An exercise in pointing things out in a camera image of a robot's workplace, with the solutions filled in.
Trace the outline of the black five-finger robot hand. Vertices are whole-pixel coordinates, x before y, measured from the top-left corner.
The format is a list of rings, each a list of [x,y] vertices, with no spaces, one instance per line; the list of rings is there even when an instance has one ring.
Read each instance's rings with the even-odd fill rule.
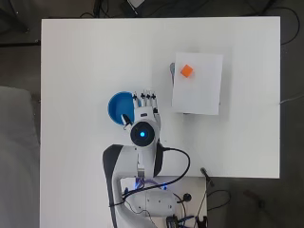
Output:
[[[131,127],[138,122],[148,122],[158,130],[161,129],[161,116],[158,110],[157,96],[152,90],[144,90],[140,94],[132,93],[134,120],[126,114],[122,114],[123,128],[131,130]]]

